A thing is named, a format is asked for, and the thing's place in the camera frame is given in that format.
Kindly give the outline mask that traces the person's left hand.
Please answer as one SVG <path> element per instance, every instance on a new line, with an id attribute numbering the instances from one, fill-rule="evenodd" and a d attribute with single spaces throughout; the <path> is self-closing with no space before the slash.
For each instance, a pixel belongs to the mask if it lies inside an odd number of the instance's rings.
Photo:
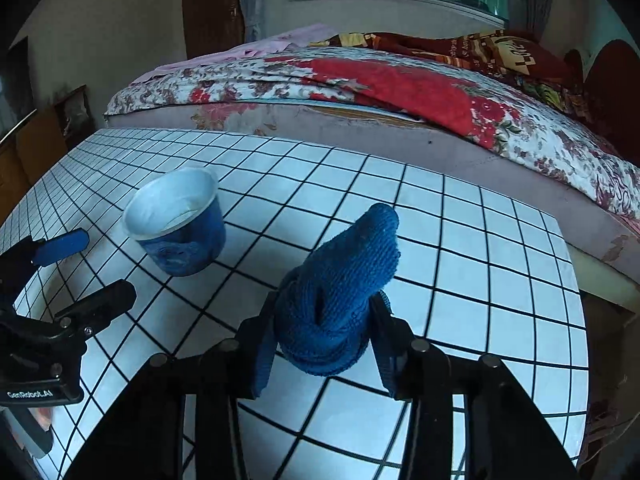
<path id="1" fill-rule="evenodd" d="M 50 408 L 50 406 L 45 406 L 44 408 L 30 408 L 29 411 L 44 431 L 48 431 L 51 428 L 52 408 Z"/>

